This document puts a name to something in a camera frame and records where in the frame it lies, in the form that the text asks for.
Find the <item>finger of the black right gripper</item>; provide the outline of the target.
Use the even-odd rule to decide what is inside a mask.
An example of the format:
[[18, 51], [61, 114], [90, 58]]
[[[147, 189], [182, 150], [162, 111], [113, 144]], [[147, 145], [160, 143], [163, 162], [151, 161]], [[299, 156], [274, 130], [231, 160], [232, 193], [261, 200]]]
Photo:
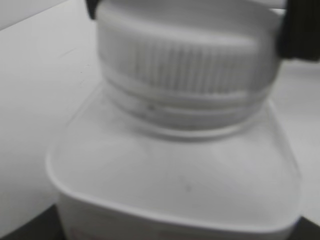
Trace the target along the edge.
[[278, 55], [286, 60], [320, 60], [320, 1], [288, 0], [278, 35]]
[[85, 0], [87, 13], [91, 20], [96, 19], [96, 11], [100, 2], [101, 0]]

